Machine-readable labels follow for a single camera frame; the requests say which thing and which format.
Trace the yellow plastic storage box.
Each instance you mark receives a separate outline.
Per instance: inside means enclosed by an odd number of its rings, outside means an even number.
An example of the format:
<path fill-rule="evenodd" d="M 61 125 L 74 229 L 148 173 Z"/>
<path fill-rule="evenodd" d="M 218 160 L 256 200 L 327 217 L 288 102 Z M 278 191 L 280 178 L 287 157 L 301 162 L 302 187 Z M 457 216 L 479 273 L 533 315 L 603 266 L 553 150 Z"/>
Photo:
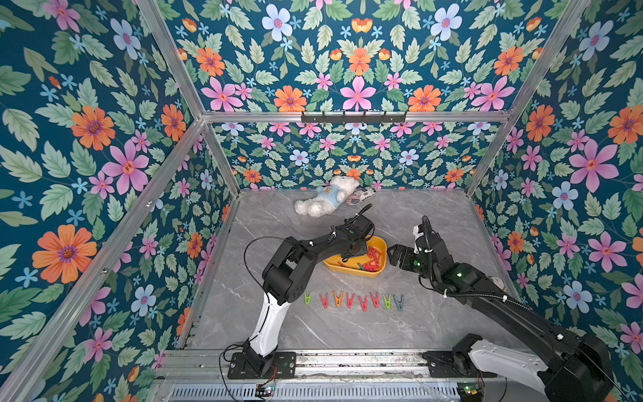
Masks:
<path fill-rule="evenodd" d="M 375 278 L 387 266 L 387 244 L 384 239 L 374 236 L 367 241 L 367 253 L 344 261 L 340 255 L 329 257 L 323 263 L 329 271 L 351 276 Z"/>

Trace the grey teal clothespin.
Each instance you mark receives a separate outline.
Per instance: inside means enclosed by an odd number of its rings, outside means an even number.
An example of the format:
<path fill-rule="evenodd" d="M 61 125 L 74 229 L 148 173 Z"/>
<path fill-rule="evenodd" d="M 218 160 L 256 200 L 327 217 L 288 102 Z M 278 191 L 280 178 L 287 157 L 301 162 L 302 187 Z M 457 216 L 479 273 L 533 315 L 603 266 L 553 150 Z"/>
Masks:
<path fill-rule="evenodd" d="M 399 312 L 404 310 L 405 297 L 403 295 L 394 295 L 395 306 Z"/>

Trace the red clothespin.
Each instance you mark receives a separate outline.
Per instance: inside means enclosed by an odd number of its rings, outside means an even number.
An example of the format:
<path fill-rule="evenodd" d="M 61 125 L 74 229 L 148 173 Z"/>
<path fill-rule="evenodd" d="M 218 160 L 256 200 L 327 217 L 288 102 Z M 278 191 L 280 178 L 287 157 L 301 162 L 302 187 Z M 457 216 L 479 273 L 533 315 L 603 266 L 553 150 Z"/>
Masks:
<path fill-rule="evenodd" d="M 330 295 L 328 293 L 326 293 L 324 296 L 320 295 L 320 300 L 321 300 L 321 304 L 323 305 L 324 309 L 328 310 L 328 308 L 330 306 Z"/>
<path fill-rule="evenodd" d="M 379 293 L 369 293 L 374 308 L 379 308 Z"/>
<path fill-rule="evenodd" d="M 347 293 L 346 294 L 346 307 L 347 307 L 347 309 L 352 309 L 353 308 L 354 298 L 355 298 L 354 293 Z"/>
<path fill-rule="evenodd" d="M 366 313 L 368 311 L 368 296 L 358 296 L 358 301 L 362 308 L 362 311 Z"/>

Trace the orange clothespin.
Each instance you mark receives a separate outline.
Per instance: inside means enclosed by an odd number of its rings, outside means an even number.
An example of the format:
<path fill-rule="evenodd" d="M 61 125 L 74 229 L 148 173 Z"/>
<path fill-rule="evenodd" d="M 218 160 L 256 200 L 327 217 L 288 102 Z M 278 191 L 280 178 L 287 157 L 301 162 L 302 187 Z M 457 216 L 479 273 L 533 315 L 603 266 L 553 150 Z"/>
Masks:
<path fill-rule="evenodd" d="M 333 292 L 333 298 L 334 298 L 336 308 L 341 308 L 342 305 L 343 305 L 344 292 L 343 291 L 340 291 L 340 292 L 334 291 Z"/>

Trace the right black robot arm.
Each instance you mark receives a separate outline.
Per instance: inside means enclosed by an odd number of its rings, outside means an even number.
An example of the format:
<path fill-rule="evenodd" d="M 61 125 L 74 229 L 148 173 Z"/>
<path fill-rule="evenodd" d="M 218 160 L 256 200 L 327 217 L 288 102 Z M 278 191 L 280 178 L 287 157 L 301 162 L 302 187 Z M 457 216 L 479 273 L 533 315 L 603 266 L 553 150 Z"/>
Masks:
<path fill-rule="evenodd" d="M 616 386 L 607 345 L 579 336 L 509 296 L 490 276 L 454 261 L 427 217 L 414 228 L 415 244 L 387 250 L 390 263 L 415 273 L 425 289 L 484 314 L 518 338 L 527 351 L 469 333 L 451 350 L 459 375 L 489 373 L 525 385 L 550 401 L 604 401 Z"/>

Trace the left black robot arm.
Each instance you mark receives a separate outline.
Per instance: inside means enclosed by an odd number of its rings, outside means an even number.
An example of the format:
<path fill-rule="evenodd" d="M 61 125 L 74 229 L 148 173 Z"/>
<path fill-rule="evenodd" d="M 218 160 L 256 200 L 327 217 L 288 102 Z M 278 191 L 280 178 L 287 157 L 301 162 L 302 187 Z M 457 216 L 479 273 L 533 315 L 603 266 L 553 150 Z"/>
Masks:
<path fill-rule="evenodd" d="M 261 313 L 242 346 L 245 362 L 256 374 L 265 375 L 271 368 L 286 313 L 306 291 L 316 264 L 333 256 L 346 262 L 368 254 L 367 241 L 374 233 L 374 223 L 363 214 L 371 207 L 367 204 L 324 236 L 305 241 L 286 237 L 269 259 L 261 274 Z"/>

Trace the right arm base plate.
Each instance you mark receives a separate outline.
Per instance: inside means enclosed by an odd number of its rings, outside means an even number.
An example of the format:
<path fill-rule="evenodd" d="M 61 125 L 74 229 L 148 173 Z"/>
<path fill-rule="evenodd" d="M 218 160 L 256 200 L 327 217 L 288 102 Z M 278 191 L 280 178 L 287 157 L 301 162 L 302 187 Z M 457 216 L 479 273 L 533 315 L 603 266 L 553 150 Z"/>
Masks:
<path fill-rule="evenodd" d="M 448 350 L 426 351 L 421 354 L 426 361 L 430 375 L 434 378 L 497 378 L 493 373 L 480 371 L 464 353 Z"/>

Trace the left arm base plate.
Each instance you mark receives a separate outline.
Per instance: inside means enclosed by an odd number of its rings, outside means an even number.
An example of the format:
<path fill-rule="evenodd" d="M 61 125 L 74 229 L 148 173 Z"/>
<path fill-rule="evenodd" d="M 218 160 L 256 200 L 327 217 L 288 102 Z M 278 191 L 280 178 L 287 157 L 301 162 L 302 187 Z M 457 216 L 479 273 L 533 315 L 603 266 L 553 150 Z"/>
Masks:
<path fill-rule="evenodd" d="M 234 353 L 226 375 L 228 380 L 293 379 L 296 372 L 294 352 L 274 352 L 267 358 L 248 353 Z"/>

